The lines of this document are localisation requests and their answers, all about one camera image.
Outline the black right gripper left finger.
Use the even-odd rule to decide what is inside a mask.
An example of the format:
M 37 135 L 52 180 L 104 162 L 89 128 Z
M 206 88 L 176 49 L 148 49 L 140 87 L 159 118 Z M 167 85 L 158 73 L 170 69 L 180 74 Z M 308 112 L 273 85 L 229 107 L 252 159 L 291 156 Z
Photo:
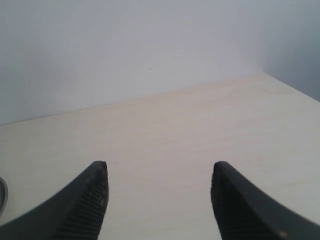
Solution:
M 51 198 L 0 227 L 2 240 L 96 240 L 109 201 L 108 167 L 94 161 Z

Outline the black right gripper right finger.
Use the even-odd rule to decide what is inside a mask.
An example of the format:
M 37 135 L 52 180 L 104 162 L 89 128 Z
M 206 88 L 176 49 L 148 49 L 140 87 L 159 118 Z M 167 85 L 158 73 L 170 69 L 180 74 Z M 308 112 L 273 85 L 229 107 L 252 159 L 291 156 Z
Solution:
M 223 240 L 318 240 L 320 226 L 267 195 L 228 162 L 213 166 L 213 214 Z

